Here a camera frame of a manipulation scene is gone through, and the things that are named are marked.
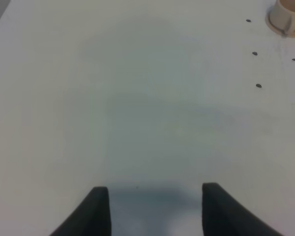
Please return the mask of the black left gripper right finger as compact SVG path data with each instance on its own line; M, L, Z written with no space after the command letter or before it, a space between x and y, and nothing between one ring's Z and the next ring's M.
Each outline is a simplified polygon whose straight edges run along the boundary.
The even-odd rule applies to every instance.
M202 185L202 228L205 236L280 236L217 183Z

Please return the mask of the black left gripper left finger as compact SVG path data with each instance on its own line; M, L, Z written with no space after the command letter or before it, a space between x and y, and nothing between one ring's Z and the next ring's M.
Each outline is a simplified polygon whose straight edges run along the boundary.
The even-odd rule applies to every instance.
M112 222L107 187L94 187L51 235L110 236Z

